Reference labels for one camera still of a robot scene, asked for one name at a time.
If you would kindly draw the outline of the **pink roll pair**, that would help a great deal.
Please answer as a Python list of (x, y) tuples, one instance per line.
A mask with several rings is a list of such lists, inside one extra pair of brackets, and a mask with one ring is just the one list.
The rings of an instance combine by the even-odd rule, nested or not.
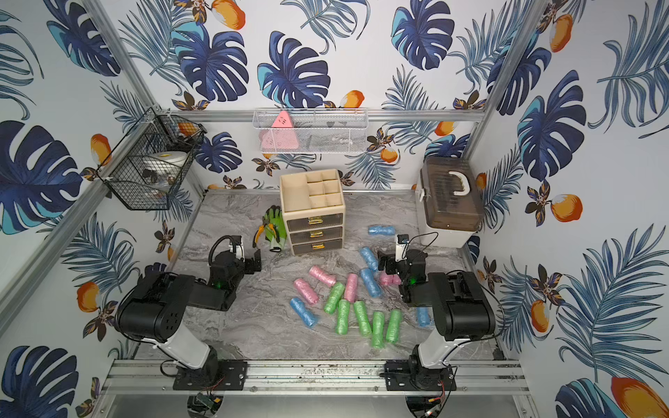
[(379, 283), (384, 287), (400, 286), (402, 284), (402, 280), (398, 274), (388, 274), (381, 272), (379, 275)]

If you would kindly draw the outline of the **beige drawer organizer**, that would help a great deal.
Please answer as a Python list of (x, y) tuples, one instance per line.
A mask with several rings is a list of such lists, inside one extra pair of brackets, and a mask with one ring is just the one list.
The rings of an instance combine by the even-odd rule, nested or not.
[(287, 221), (312, 216), (339, 214), (344, 215), (344, 241), (346, 205), (343, 195), (341, 176), (335, 169), (286, 174), (280, 177), (280, 202), (282, 216), (287, 230)]

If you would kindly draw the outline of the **clear top drawer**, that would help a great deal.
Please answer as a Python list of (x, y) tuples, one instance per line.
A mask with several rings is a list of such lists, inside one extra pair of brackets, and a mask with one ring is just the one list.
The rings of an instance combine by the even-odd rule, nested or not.
[(332, 226), (341, 226), (344, 221), (344, 215), (340, 212), (339, 214), (328, 214), (328, 215), (319, 215), (306, 217), (301, 219), (291, 219), (287, 221), (287, 229), (291, 233), (299, 231), (307, 231), (314, 228), (327, 228)]

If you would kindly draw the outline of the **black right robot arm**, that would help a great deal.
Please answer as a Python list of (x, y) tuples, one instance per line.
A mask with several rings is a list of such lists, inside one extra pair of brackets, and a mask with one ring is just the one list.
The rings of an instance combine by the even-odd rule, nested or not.
[(456, 371), (449, 359), (465, 344), (493, 336), (496, 318), (484, 289), (471, 272), (426, 271), (428, 254), (397, 250), (379, 252), (379, 270), (396, 274), (402, 301), (412, 308), (429, 308), (435, 328), (405, 361), (388, 361), (381, 377), (388, 391), (447, 392), (456, 389)]

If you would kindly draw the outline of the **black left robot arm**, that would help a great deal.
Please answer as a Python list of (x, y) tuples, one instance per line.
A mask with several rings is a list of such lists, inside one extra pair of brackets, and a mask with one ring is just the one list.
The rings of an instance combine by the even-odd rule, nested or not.
[(228, 311), (244, 276), (261, 271), (261, 252), (238, 258), (230, 251), (208, 258), (207, 283), (185, 274), (153, 272), (141, 280), (116, 313), (118, 330), (158, 348), (175, 362), (172, 388), (181, 391), (243, 390), (247, 362), (221, 360), (213, 346), (183, 322), (188, 307)]

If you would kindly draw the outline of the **clear bottom drawer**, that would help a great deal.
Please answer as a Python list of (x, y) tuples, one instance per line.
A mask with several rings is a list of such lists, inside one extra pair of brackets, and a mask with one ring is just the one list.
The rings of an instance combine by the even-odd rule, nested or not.
[(343, 248), (343, 240), (324, 240), (319, 242), (308, 242), (292, 246), (294, 255), (318, 254), (326, 251), (340, 250)]

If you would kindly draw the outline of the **blue roll centre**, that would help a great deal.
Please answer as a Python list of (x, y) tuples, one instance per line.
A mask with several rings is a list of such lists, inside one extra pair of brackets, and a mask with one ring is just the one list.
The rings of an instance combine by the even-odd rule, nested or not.
[(362, 277), (363, 284), (367, 289), (367, 292), (371, 298), (380, 298), (383, 294), (381, 287), (376, 282), (374, 273), (369, 268), (364, 268), (360, 271), (360, 276)]

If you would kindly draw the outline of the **blue roll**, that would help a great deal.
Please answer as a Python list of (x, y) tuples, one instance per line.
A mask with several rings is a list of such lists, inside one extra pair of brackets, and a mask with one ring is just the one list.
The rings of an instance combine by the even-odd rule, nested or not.
[(380, 298), (383, 294), (381, 287), (376, 282), (374, 273), (369, 268), (364, 268), (360, 271), (360, 276), (362, 277), (363, 284), (367, 289), (367, 292), (371, 298)]
[(393, 226), (370, 226), (368, 234), (372, 236), (394, 236), (397, 231)]
[(368, 268), (373, 272), (377, 272), (379, 261), (376, 258), (374, 252), (369, 247), (363, 247), (359, 250), (359, 253), (362, 256), (362, 259), (364, 259)]
[(291, 306), (292, 310), (294, 310), (294, 312), (300, 317), (306, 327), (313, 328), (317, 324), (317, 317), (311, 312), (309, 308), (307, 308), (301, 299), (294, 297), (289, 301), (289, 305)]
[(429, 327), (431, 325), (430, 310), (427, 307), (416, 309), (416, 323), (419, 327)]

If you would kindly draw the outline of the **blue roll upper middle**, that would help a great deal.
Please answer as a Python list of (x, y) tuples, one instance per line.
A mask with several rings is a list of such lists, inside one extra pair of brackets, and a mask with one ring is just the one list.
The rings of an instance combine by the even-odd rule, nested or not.
[(364, 259), (368, 268), (373, 272), (377, 272), (379, 261), (376, 258), (374, 252), (369, 247), (363, 247), (359, 250), (359, 253), (362, 256), (362, 259)]

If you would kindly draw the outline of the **blue roll right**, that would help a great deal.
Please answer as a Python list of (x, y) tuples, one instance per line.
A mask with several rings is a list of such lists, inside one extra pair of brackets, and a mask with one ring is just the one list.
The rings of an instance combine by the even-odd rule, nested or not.
[(416, 323), (419, 327), (429, 327), (431, 325), (430, 310), (427, 307), (416, 309)]

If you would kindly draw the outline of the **blue roll far back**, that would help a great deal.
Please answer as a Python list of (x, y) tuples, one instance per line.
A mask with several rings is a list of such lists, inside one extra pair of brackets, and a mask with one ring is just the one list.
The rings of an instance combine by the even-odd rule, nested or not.
[(397, 231), (393, 226), (370, 226), (368, 234), (372, 236), (394, 236)]

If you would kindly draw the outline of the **green work glove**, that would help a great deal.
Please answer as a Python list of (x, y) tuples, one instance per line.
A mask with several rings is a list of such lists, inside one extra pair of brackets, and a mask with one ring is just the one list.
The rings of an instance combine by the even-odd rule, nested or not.
[(270, 251), (281, 253), (287, 243), (287, 231), (284, 224), (282, 209), (279, 206), (271, 206), (263, 216), (266, 240), (269, 242)]

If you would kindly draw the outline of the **brown lidded storage box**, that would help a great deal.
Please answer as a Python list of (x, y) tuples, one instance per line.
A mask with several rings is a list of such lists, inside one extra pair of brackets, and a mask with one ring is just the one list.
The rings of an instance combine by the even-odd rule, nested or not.
[(424, 246), (461, 248), (483, 224), (482, 198), (470, 165), (461, 158), (426, 157), (415, 196)]

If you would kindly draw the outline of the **green roll leftmost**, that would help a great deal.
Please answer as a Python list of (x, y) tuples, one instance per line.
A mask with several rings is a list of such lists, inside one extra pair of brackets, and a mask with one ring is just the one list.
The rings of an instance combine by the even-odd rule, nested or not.
[(334, 286), (331, 287), (329, 295), (323, 307), (323, 310), (326, 314), (332, 315), (336, 311), (338, 303), (343, 297), (344, 292), (345, 292), (345, 285), (342, 284), (341, 282), (336, 282), (336, 284), (334, 284)]

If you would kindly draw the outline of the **blue roll front left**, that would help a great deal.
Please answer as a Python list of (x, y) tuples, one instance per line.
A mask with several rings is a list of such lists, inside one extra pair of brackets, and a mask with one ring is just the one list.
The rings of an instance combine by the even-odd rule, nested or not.
[(294, 312), (300, 317), (306, 327), (313, 328), (317, 324), (317, 317), (311, 312), (309, 308), (307, 308), (301, 299), (294, 297), (289, 301), (289, 305), (291, 306), (292, 310), (294, 310)]

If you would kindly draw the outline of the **white bowl in basket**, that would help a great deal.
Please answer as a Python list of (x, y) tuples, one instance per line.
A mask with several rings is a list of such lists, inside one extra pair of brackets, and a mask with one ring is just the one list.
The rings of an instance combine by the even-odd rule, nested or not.
[(187, 154), (184, 152), (163, 152), (146, 155), (142, 158), (144, 168), (157, 174), (169, 174), (179, 172), (186, 162)]

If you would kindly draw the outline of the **pink triangle sponge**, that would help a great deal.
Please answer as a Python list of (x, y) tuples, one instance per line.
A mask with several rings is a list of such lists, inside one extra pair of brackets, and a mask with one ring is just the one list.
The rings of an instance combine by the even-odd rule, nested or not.
[(292, 118), (281, 111), (270, 128), (261, 131), (261, 149), (266, 152), (296, 151), (300, 147)]

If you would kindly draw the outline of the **orange handled pliers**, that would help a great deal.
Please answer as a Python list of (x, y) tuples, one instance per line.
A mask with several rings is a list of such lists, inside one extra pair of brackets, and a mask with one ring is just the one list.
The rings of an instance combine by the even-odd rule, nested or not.
[(253, 248), (258, 247), (262, 236), (264, 236), (265, 240), (269, 243), (271, 251), (278, 247), (278, 232), (276, 230), (275, 224), (271, 220), (271, 217), (267, 214), (263, 216), (262, 224), (254, 234)]

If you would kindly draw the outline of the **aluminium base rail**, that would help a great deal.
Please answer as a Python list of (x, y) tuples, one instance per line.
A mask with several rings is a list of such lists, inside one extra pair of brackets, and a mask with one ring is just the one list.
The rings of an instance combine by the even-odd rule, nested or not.
[(454, 361), (427, 383), (409, 376), (405, 361), (225, 361), (212, 388), (176, 383), (162, 361), (116, 361), (102, 385), (109, 395), (529, 395), (524, 371), (512, 361)]

